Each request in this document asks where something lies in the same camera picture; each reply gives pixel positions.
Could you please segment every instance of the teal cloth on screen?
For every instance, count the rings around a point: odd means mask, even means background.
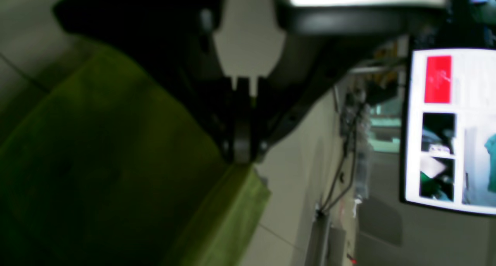
[[[490,192],[496,192],[496,135],[489,137],[484,147],[489,153],[489,158],[491,160],[490,171],[489,171],[489,185],[487,190]]]
[[[0,264],[236,265],[269,195],[106,48],[0,147]]]

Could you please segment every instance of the monitor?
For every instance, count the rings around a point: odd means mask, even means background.
[[[496,214],[496,51],[412,52],[402,201]]]

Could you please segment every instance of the wire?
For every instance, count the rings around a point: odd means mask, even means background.
[[[44,93],[48,94],[50,93],[50,89],[47,87],[43,86],[42,84],[39,84],[34,78],[30,77],[24,71],[22,71],[19,67],[17,67],[15,64],[13,64],[2,52],[0,52],[0,58],[5,61],[5,63],[10,66],[17,74],[19,74],[24,80],[30,82],[33,86],[36,88],[40,89]]]
[[[321,214],[324,214],[324,213],[327,213],[328,211],[330,211],[330,209],[333,206],[335,206],[335,204],[337,204],[337,202],[346,194],[346,192],[348,192],[350,190],[351,186],[353,185],[353,180],[355,177],[355,164],[356,164],[356,158],[357,158],[357,151],[356,150],[357,150],[357,146],[358,146],[357,124],[358,124],[358,117],[360,117],[360,113],[362,112],[363,107],[365,107],[365,103],[362,103],[358,107],[358,110],[356,111],[357,113],[355,114],[355,117],[354,117],[353,121],[351,122],[352,128],[348,132],[348,135],[346,136],[346,140],[343,144],[343,156],[341,158],[341,161],[339,162],[338,168],[336,170],[336,174],[334,175],[334,179],[332,180],[331,190],[330,190],[329,194],[327,195],[327,198],[325,199],[325,201],[322,204],[321,209],[319,211]],[[345,190],[342,191],[342,193],[340,193],[340,195],[338,195],[338,197],[333,202],[331,202],[331,204],[329,204],[329,202],[331,201],[331,197],[334,193],[334,189],[336,187],[337,180],[340,176],[341,169],[344,165],[346,158],[348,157],[348,153],[349,153],[348,147],[349,147],[349,143],[350,143],[350,139],[351,139],[352,135],[354,136],[355,147],[354,147],[354,155],[353,155],[353,164],[352,164],[352,169],[351,169],[350,183],[348,184],[347,188],[345,188]]]

